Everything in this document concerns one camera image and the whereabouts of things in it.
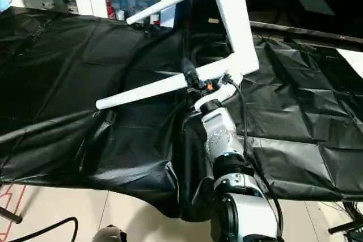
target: bottle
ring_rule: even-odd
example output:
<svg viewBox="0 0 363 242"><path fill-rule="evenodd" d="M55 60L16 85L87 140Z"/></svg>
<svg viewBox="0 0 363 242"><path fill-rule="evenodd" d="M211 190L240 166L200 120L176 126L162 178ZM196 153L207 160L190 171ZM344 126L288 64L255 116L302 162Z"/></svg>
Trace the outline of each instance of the bottle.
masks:
<svg viewBox="0 0 363 242"><path fill-rule="evenodd" d="M135 0L127 0L127 17L133 16L135 14Z"/></svg>
<svg viewBox="0 0 363 242"><path fill-rule="evenodd" d="M116 19L118 21L125 21L125 12L123 10L118 10L116 12Z"/></svg>
<svg viewBox="0 0 363 242"><path fill-rule="evenodd" d="M151 14L150 15L150 24L151 25L160 25L159 14Z"/></svg>
<svg viewBox="0 0 363 242"><path fill-rule="evenodd" d="M112 7L111 0L106 0L107 16L110 19L116 19L115 9Z"/></svg>

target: white machine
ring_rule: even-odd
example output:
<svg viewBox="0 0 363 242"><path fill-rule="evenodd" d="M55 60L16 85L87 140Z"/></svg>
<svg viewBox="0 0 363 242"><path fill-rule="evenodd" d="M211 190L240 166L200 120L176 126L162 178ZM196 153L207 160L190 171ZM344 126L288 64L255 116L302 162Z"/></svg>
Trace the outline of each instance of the white machine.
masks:
<svg viewBox="0 0 363 242"><path fill-rule="evenodd" d="M161 0L126 21L133 24L168 6L183 0ZM243 103L239 85L243 75L259 68L252 40L245 0L216 0L227 30L233 53L220 61L195 69L183 59L184 71L133 90L96 102L98 109L107 109L184 87L197 90L195 109L202 113L206 130L205 148L214 176L214 205L212 207L211 236L214 241L283 241L282 213L277 199L278 222L259 184L256 170L247 160L247 122L244 115L244 145L237 137L235 123L222 102L237 90ZM210 80L218 79L214 88ZM273 195L267 181L264 181Z"/></svg>

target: metal stand leg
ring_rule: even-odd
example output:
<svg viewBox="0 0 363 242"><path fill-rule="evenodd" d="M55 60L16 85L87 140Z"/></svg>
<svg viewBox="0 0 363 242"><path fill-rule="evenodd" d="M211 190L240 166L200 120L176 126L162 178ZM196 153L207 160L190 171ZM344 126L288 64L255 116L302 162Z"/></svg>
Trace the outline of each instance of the metal stand leg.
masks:
<svg viewBox="0 0 363 242"><path fill-rule="evenodd" d="M358 228L363 228L363 220L354 220L352 222L330 228L328 229L328 232L332 235L336 232L350 231Z"/></svg>
<svg viewBox="0 0 363 242"><path fill-rule="evenodd" d="M16 224L19 224L23 221L23 218L21 215L15 215L12 212L9 212L8 210L4 209L3 207L0 207L0 216L3 218L6 218L8 220L14 221Z"/></svg>

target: black cable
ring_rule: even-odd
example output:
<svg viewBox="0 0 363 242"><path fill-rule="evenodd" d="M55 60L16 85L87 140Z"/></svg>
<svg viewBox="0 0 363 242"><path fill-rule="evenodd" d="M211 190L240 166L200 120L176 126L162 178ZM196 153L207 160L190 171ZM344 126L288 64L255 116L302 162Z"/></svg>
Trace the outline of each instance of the black cable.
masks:
<svg viewBox="0 0 363 242"><path fill-rule="evenodd" d="M356 238L356 237L348 236L346 233L344 234L344 236L345 236L346 238L348 238L348 241L349 241L349 242L351 242L351 241L363 242L363 240L358 239L358 238Z"/></svg>
<svg viewBox="0 0 363 242"><path fill-rule="evenodd" d="M357 205L358 205L357 202L343 202L343 206L344 206L345 210L347 211L349 217L353 221L363 220L363 214L359 211ZM353 231L354 232L361 232L362 228L358 228L358 229L353 230Z"/></svg>
<svg viewBox="0 0 363 242"><path fill-rule="evenodd" d="M243 130L244 130L244 151L243 151L243 155L245 158L248 158L248 154L247 154L247 107L246 107L246 101L244 99L242 90L239 88L239 86L230 78L230 75L225 75L225 77L223 78L223 81L226 83L230 83L234 86L234 88L236 88L237 93L239 95L239 99L241 102L241 107L243 108L243 113L242 113L242 118L243 118ZM281 210L281 206L280 203L278 202L278 199L276 197L276 195L274 194L274 192L272 191L272 188L270 187L270 184L268 183L268 181L266 180L266 178L263 176L262 171L260 171L260 169L255 165L253 160L250 160L250 162L252 163L252 165L254 166L255 171L258 173L259 177L261 178L262 182L265 184L271 198L273 199L273 202L276 206L276 210L277 210L277 217L278 217L278 234L277 234L277 238L282 239L282 232L284 230L284 217L282 215L282 210Z"/></svg>
<svg viewBox="0 0 363 242"><path fill-rule="evenodd" d="M47 228L44 228L42 230L36 231L34 233L31 233L29 235L25 235L23 237L20 237L20 238L14 239L14 240L11 240L9 242L23 242L23 241L27 241L27 240L32 239L34 237L40 236L40 235L42 235L42 234L44 234L46 232L49 232L49 231L51 231L51 230L53 230L55 228L58 228L59 226L65 224L67 222L70 222L70 221L73 221L74 222L74 232L73 232L73 237L72 237L72 240L71 240L71 242L74 242L75 241L75 237L77 236L77 232L78 232L78 220L75 217L66 218L66 219L64 219L62 221L59 221L58 223L56 223L54 225L51 225L51 226L49 226Z"/></svg>
<svg viewBox="0 0 363 242"><path fill-rule="evenodd" d="M188 29L183 33L183 58L191 59L191 32Z"/></svg>
<svg viewBox="0 0 363 242"><path fill-rule="evenodd" d="M344 214L346 214L347 216L349 216L349 214L347 213L347 211L342 207L342 206L340 206L338 203L336 203L336 202L333 202L332 204L335 204L336 206L334 206L334 205L329 205L329 204L327 204L327 203L324 203L324 202L322 202L322 201L319 201L322 205L325 205L325 206L327 206L327 207L330 207L330 208L332 208L332 209L334 209L334 210L336 210L336 211L339 211L339 212L343 212Z"/></svg>

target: wrinkled plastic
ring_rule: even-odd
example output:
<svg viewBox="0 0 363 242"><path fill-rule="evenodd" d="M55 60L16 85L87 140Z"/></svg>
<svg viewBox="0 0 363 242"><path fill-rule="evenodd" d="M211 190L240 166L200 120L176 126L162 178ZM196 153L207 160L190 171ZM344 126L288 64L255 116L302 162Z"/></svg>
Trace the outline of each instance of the wrinkled plastic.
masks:
<svg viewBox="0 0 363 242"><path fill-rule="evenodd" d="M199 65L228 54L210 36L193 37ZM180 71L181 44L177 28L143 31L91 16L6 11L0 182L111 190L170 217L208 219L213 180L205 132L185 90L95 108L101 97ZM363 80L334 49L271 39L256 39L255 48L260 70L243 81L250 159L280 198L362 200ZM225 105L242 135L238 98Z"/></svg>

